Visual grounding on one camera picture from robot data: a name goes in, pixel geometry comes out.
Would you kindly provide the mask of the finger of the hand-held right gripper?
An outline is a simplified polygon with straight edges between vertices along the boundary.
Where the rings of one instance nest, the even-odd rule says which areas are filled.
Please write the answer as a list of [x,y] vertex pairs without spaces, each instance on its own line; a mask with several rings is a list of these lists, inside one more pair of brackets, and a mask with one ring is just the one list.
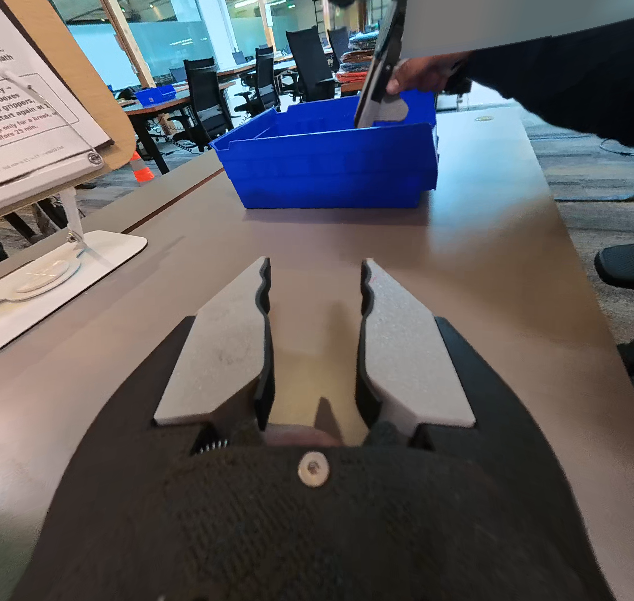
[[397,96],[387,92],[393,68],[394,65],[390,63],[371,63],[354,115],[356,129],[371,127],[393,111],[391,105],[397,100]]
[[371,100],[371,125],[382,123],[401,123],[409,113],[409,106],[401,94],[384,96]]

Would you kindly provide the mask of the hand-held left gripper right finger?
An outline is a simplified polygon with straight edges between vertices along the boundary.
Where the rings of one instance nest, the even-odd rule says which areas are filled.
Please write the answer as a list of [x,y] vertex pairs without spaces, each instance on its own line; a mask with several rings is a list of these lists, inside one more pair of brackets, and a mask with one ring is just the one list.
[[361,264],[355,402],[371,429],[472,429],[476,418],[433,313],[373,259]]

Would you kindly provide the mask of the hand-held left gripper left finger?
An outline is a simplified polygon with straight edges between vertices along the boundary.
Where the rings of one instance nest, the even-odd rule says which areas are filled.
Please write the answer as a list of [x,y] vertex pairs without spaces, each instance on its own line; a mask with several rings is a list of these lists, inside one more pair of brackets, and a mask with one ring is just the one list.
[[259,257],[197,312],[154,413],[157,425],[266,429],[275,397],[271,261]]

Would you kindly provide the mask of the blue plastic bin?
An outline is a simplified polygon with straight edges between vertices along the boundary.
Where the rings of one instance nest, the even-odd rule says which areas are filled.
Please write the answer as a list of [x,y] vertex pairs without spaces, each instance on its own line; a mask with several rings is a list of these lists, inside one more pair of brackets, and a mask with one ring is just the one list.
[[212,142],[246,209],[416,209],[438,180],[432,93],[403,122],[355,129],[359,97],[270,108]]

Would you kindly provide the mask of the person's right forearm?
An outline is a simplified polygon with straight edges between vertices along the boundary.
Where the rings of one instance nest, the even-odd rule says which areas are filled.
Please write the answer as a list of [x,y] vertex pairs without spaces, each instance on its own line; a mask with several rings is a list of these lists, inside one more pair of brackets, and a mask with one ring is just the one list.
[[551,125],[633,147],[633,19],[474,51],[449,85],[463,79]]

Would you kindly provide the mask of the person's right hand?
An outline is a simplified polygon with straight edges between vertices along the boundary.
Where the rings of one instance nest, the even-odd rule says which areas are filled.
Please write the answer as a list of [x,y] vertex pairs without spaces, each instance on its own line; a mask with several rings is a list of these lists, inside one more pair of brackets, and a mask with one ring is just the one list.
[[397,64],[392,72],[386,86],[386,92],[391,96],[413,89],[421,92],[439,93],[471,54],[472,51],[464,51],[404,59]]

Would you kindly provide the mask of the white document stand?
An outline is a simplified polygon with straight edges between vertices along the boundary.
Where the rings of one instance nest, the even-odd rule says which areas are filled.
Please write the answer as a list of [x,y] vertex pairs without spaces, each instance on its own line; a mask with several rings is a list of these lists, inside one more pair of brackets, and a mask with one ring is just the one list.
[[104,165],[102,156],[89,149],[11,179],[2,178],[1,208],[41,195],[46,188],[61,188],[59,199],[68,223],[62,245],[1,277],[1,347],[146,248],[143,237],[83,230],[74,186]]

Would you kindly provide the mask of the orange traffic cone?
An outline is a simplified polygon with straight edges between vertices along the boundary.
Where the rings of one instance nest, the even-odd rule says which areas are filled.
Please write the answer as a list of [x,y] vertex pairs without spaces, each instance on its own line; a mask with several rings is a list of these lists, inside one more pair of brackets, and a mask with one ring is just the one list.
[[134,151],[131,157],[129,166],[133,172],[133,175],[136,181],[139,184],[148,183],[154,180],[155,178],[154,173],[147,166],[146,162],[143,160],[141,155],[136,150]]

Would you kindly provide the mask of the small blue bin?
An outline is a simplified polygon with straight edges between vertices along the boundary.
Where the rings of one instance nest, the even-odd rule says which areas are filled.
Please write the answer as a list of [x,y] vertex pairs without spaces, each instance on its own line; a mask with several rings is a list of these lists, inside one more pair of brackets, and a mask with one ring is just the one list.
[[149,108],[176,98],[176,90],[172,84],[136,90],[134,95],[142,107]]

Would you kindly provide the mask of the wooden office desk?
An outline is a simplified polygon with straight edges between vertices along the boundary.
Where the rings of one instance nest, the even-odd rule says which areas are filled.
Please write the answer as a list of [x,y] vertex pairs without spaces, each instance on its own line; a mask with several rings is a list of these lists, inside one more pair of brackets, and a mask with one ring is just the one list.
[[193,143],[191,141],[192,133],[190,130],[193,123],[192,116],[190,114],[189,90],[187,92],[182,91],[177,93],[176,98],[172,101],[167,101],[149,108],[142,106],[130,106],[129,108],[126,108],[124,112],[127,114],[132,124],[139,143],[143,146],[146,153],[151,156],[160,173],[163,175],[169,172],[169,168],[150,132],[148,122],[163,114],[168,116],[173,115],[177,121],[181,122],[183,129],[172,137],[172,142],[177,143],[185,140]]

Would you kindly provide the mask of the printed instruction sheet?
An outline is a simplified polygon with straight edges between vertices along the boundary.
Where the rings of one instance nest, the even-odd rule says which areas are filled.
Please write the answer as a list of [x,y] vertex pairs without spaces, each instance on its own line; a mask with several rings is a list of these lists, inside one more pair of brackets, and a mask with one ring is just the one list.
[[1,184],[110,140],[1,4]]

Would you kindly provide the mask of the wooden post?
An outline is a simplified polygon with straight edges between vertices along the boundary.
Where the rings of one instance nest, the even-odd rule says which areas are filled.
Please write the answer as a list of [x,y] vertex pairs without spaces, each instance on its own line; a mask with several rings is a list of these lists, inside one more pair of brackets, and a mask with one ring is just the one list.
[[273,28],[269,25],[269,19],[267,16],[267,12],[270,12],[269,7],[267,7],[267,0],[258,0],[258,7],[261,14],[267,46],[272,48],[273,52],[275,53],[276,44],[274,40]]
[[141,87],[155,88],[156,83],[154,82],[154,78],[132,34],[119,1],[99,0],[99,3],[113,27],[117,42],[126,54]]

